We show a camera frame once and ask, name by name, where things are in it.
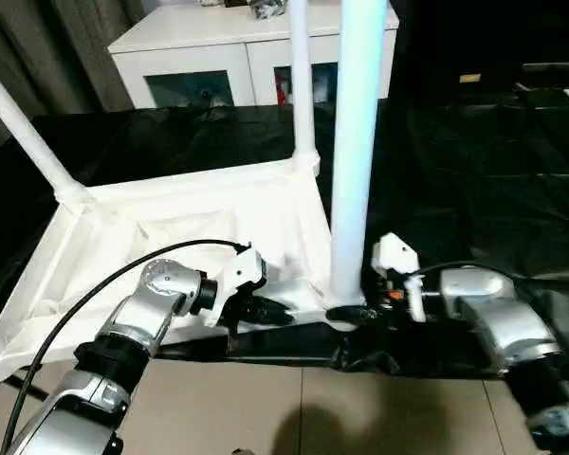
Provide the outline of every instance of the white cabinet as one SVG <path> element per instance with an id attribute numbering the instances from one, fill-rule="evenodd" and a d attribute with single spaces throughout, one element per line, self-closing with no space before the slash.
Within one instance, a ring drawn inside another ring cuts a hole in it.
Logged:
<path id="1" fill-rule="evenodd" d="M 113 55 L 136 108 L 189 105 L 197 99 L 255 104 L 245 45 L 207 45 Z"/>
<path id="2" fill-rule="evenodd" d="M 333 100 L 340 54 L 340 0 L 309 0 L 315 100 Z M 398 18 L 389 7 L 380 96 L 386 98 Z M 287 14 L 255 21 L 249 8 L 156 9 L 109 46 L 137 108 L 207 103 L 267 105 L 291 100 Z"/>
<path id="3" fill-rule="evenodd" d="M 395 39 L 395 30 L 384 31 L 384 58 L 381 62 L 380 98 L 388 98 Z M 277 94 L 279 90 L 277 81 L 280 79 L 279 76 L 283 73 L 290 73 L 292 61 L 290 42 L 288 40 L 278 40 L 250 43 L 247 45 L 247 52 L 251 77 L 253 79 L 253 88 L 255 90 L 256 104 L 277 104 Z M 337 75 L 337 61 L 339 57 L 339 35 L 310 38 L 310 58 L 314 68 L 315 84 L 321 82 L 323 87 L 322 93 L 319 93 L 321 90 L 315 86 L 315 99 L 331 100 L 335 85 L 330 82 L 320 81 L 320 79 L 321 76 L 326 78 L 327 76 L 331 77 L 332 75 Z M 325 67 L 327 64 L 332 64 L 333 68 Z M 323 69 L 321 75 L 317 76 L 317 69 L 319 71 Z"/>

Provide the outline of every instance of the orange component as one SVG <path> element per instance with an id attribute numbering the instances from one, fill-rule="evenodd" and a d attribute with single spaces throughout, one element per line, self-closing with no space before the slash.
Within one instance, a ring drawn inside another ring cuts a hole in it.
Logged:
<path id="1" fill-rule="evenodd" d="M 392 300 L 403 300 L 405 298 L 405 293 L 398 289 L 388 292 L 388 297 Z"/>

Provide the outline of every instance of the white tray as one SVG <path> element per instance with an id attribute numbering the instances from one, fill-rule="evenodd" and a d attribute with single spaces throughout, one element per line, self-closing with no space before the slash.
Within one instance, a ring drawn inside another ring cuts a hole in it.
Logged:
<path id="1" fill-rule="evenodd" d="M 268 265 L 262 295 L 289 305 L 296 323 L 323 318 L 330 233 L 312 170 L 293 160 L 89 188 L 94 207 L 61 204 L 0 316 L 0 381 L 29 364 L 59 318 L 134 259 L 199 238 L 252 242 Z M 234 252 L 193 246 L 164 255 L 216 275 Z M 46 362 L 71 358 L 136 287 L 140 269 L 109 285 L 56 338 Z M 258 328 L 243 326 L 242 331 Z M 225 334 L 177 318 L 165 342 Z"/>

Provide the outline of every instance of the white vertical rod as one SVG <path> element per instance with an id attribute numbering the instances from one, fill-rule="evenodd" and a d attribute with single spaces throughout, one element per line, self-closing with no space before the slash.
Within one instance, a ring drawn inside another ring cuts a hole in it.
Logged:
<path id="1" fill-rule="evenodd" d="M 360 290 L 387 0 L 343 0 L 331 210 L 331 292 L 336 304 Z"/>
<path id="2" fill-rule="evenodd" d="M 314 90 L 307 25 L 307 0 L 290 0 L 291 44 L 293 65 L 293 118 L 295 122 L 295 152 L 293 159 L 309 164 L 318 173 L 320 158 L 314 138 Z"/>
<path id="3" fill-rule="evenodd" d="M 31 125 L 7 89 L 0 82 L 0 119 L 7 125 L 10 133 L 17 139 L 40 170 L 55 194 L 65 195 L 78 192 L 83 186 L 67 172 L 57 156 L 46 145 L 46 142 Z"/>

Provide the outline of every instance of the gray curtain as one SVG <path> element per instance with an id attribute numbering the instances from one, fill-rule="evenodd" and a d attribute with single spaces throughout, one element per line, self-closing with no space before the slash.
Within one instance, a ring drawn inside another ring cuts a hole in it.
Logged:
<path id="1" fill-rule="evenodd" d="M 29 118 L 130 109 L 107 47 L 143 15 L 142 0 L 0 0 L 0 80 Z"/>

